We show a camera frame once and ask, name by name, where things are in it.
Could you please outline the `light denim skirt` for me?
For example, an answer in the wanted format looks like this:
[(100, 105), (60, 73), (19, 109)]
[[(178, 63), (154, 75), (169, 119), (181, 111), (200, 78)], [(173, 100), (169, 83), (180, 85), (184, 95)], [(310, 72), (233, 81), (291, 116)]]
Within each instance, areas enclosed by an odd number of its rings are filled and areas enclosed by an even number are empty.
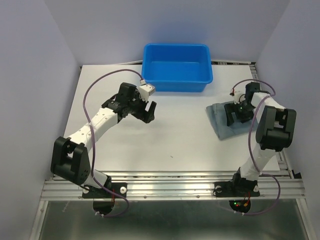
[(258, 122), (256, 119), (249, 120), (248, 122), (241, 123), (236, 120), (236, 116), (233, 118), (235, 120), (234, 124), (227, 126), (227, 117), (224, 109), (224, 105), (229, 102), (224, 103), (214, 103), (206, 107), (206, 114), (210, 121), (210, 124), (217, 135), (218, 139), (223, 141), (226, 139), (233, 138), (235, 136), (240, 136), (247, 134), (249, 130), (255, 131), (258, 127)]

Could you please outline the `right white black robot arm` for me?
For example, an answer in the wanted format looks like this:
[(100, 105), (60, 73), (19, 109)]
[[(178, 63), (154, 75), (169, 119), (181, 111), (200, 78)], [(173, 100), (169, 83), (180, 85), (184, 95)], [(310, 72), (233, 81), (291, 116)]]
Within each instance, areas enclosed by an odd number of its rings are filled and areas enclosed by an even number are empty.
[(249, 158), (233, 175), (228, 190), (234, 196), (259, 196), (258, 178), (270, 159), (288, 148), (294, 136), (297, 112), (274, 100), (276, 91), (261, 90), (261, 81), (247, 79), (245, 92), (231, 89), (232, 103), (224, 105), (226, 124), (236, 120), (250, 122), (248, 136), (252, 136), (254, 124), (256, 145), (248, 144)]

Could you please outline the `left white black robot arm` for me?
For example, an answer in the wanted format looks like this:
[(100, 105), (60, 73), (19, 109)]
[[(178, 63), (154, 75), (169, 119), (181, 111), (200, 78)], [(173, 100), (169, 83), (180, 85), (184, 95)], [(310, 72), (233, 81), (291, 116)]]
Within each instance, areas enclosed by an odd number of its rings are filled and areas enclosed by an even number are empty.
[(53, 145), (50, 171), (77, 186), (94, 188), (100, 197), (112, 191), (112, 178), (94, 167), (89, 153), (110, 128), (128, 115), (148, 124), (155, 118), (156, 102), (149, 97), (156, 91), (151, 84), (135, 86), (123, 82), (118, 93), (101, 105), (88, 123), (68, 137), (58, 137)]

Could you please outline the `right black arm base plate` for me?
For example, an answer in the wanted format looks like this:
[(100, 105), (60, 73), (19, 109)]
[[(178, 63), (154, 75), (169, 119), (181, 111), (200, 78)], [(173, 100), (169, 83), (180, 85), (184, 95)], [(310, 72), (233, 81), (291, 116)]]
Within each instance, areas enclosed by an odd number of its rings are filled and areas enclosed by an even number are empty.
[(232, 181), (214, 182), (214, 195), (218, 198), (241, 198), (241, 197), (259, 197), (260, 191), (257, 188), (257, 181), (244, 181), (234, 183)]

